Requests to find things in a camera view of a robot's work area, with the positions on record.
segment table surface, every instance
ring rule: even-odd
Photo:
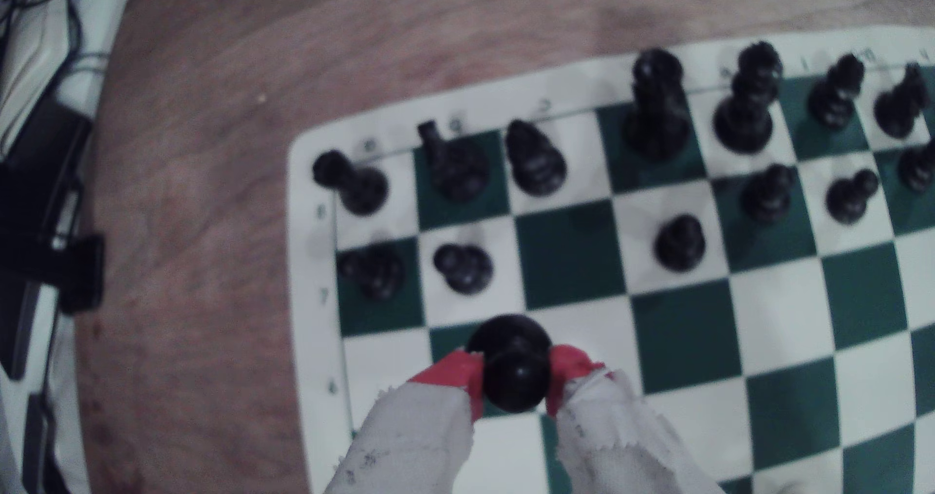
[[[732,35],[935,25],[931,0],[130,0],[77,319],[93,492],[306,492],[286,156],[321,122],[584,57]],[[324,486],[315,486],[321,491]]]

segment white cloth wrap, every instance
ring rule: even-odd
[[[575,494],[724,494],[622,371],[570,380],[555,421]],[[325,494],[450,494],[472,442],[466,392],[407,382],[377,399]]]

